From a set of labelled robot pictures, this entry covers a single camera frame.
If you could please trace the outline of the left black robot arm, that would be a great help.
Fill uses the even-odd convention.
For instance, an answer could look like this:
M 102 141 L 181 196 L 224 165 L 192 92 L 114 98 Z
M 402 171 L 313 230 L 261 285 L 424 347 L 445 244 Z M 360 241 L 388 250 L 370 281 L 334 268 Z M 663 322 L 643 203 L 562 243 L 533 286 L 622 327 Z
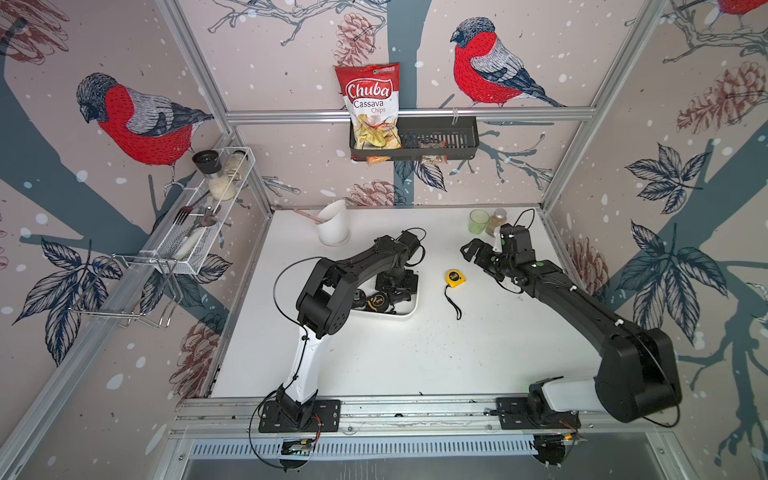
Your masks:
M 276 388 L 274 400 L 288 425 L 304 429 L 320 419 L 318 379 L 329 338 L 352 312 L 393 314 L 395 306 L 417 295 L 418 274 L 412 260 L 426 254 L 422 238 L 412 229 L 384 235 L 350 258 L 316 262 L 297 298 L 299 341 L 288 378 Z

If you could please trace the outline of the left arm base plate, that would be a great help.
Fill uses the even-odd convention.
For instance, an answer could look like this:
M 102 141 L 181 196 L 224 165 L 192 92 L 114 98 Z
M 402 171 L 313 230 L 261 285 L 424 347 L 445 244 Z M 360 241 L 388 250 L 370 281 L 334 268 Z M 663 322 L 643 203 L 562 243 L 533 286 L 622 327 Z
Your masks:
M 269 400 L 258 414 L 259 433 L 326 433 L 337 432 L 341 413 L 341 401 L 314 400 L 300 408 L 284 409 L 275 400 Z

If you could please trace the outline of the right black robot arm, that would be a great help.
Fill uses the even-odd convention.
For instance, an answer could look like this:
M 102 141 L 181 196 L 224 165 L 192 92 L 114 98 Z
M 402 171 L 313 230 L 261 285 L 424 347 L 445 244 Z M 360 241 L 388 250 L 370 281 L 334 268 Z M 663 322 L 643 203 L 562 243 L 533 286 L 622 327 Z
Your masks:
M 460 252 L 498 284 L 509 279 L 554 310 L 601 358 L 593 377 L 553 377 L 529 386 L 527 413 L 535 425 L 577 411 L 605 412 L 629 423 L 680 407 L 674 348 L 661 329 L 644 329 L 623 319 L 578 287 L 555 263 L 536 259 L 532 249 L 520 251 L 512 245 L 497 252 L 492 245 L 473 239 Z

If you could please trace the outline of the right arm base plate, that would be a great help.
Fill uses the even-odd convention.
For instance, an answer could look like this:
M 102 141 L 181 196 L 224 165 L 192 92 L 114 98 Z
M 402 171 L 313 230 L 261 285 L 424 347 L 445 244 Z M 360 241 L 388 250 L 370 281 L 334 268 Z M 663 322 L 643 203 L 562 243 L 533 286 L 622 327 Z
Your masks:
M 527 395 L 497 397 L 491 414 L 499 418 L 503 430 L 581 428 L 577 412 L 556 412 L 538 397 Z

